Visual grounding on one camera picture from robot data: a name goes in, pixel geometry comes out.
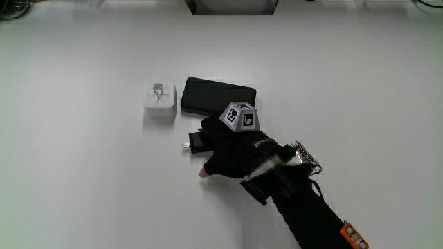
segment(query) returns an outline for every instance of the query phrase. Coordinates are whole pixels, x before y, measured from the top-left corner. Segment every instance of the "black cable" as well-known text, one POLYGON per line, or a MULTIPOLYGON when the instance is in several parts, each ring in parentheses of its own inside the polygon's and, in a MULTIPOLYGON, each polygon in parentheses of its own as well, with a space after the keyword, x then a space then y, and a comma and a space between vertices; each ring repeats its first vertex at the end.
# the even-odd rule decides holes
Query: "black cable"
POLYGON ((432 7, 432 8, 443 8, 443 6, 435 6, 435 5, 432 5, 432 4, 429 4, 429 3, 423 2, 422 0, 417 0, 417 2, 419 2, 419 3, 421 3, 421 4, 424 4, 425 6, 432 7))

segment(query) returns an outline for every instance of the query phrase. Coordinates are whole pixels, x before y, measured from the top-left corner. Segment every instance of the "gloved hand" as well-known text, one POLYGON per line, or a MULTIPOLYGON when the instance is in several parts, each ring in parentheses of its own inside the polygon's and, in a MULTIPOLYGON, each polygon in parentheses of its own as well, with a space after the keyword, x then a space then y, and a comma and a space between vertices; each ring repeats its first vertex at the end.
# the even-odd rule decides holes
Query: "gloved hand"
POLYGON ((210 116, 201 121, 201 128, 214 144, 213 156, 204 164, 200 177, 221 174, 232 178, 248 176, 256 165, 254 160, 255 141, 269 138, 261 131, 235 133, 218 116, 210 116))

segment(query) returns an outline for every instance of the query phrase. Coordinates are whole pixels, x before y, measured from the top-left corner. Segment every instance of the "white charger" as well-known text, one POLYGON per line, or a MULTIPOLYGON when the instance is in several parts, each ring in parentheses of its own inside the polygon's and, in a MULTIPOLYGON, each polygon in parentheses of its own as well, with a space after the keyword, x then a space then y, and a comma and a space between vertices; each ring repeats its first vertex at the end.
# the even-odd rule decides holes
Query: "white charger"
POLYGON ((177 90, 172 81, 145 82, 143 107, 150 118, 172 118, 177 114, 177 90))

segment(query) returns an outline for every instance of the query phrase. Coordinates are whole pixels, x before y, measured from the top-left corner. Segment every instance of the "black sleeve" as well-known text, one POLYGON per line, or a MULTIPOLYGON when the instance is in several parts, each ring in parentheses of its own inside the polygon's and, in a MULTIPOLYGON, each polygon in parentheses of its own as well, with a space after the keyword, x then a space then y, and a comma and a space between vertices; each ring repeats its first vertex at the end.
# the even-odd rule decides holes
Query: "black sleeve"
POLYGON ((273 200, 302 249, 352 249, 340 234, 344 223, 311 185, 290 199, 273 196, 273 200))

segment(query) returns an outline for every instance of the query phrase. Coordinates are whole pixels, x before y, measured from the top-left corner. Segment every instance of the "black power bank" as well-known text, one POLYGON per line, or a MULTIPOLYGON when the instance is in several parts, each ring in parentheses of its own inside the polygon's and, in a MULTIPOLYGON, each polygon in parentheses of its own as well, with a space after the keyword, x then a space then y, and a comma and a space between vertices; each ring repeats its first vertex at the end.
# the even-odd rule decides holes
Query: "black power bank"
POLYGON ((256 95, 251 87, 189 77, 180 105, 188 113, 221 115, 231 102, 248 102, 254 107, 256 95))
POLYGON ((189 133, 189 144, 192 154, 214 150, 213 142, 202 132, 189 133))

